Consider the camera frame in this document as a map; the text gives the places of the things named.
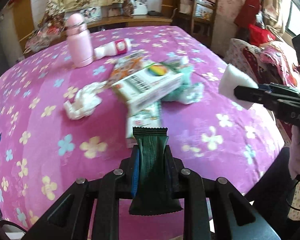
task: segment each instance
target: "red bag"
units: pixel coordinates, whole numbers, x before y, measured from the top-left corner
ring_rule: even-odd
[[[249,24],[250,44],[259,46],[260,44],[275,41],[275,36],[268,30],[261,29],[255,25]]]

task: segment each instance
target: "bedsheet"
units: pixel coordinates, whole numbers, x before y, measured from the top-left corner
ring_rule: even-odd
[[[174,157],[202,177],[229,179],[246,193],[283,146],[267,110],[245,110],[218,94],[226,63],[183,30],[149,26],[91,34],[94,47],[130,38],[133,50],[153,61],[187,55],[193,82],[205,85],[192,105],[162,103],[162,122]],[[0,78],[0,208],[3,219],[29,229],[78,177],[101,178],[130,156],[126,147],[126,106],[110,90],[98,94],[94,113],[69,120],[63,109],[78,89],[107,80],[117,57],[73,68],[62,42],[23,60]],[[120,239],[170,239],[182,234],[183,212],[130,216],[120,201]]]

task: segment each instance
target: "white bottle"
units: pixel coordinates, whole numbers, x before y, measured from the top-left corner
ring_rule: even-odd
[[[96,59],[101,59],[105,56],[116,56],[119,54],[127,53],[131,50],[131,41],[128,38],[112,41],[103,46],[94,49]]]

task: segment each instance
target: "black pants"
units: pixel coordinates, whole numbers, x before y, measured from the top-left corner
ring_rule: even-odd
[[[287,216],[294,196],[295,180],[288,170],[289,148],[284,147],[259,182],[245,195],[253,207],[284,239]]]

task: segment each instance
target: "white sponge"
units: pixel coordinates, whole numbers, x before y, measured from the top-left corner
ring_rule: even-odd
[[[255,83],[251,77],[235,66],[228,64],[219,83],[219,94],[231,99],[248,110],[254,103],[238,100],[234,95],[234,89],[237,86],[258,88],[258,84]]]

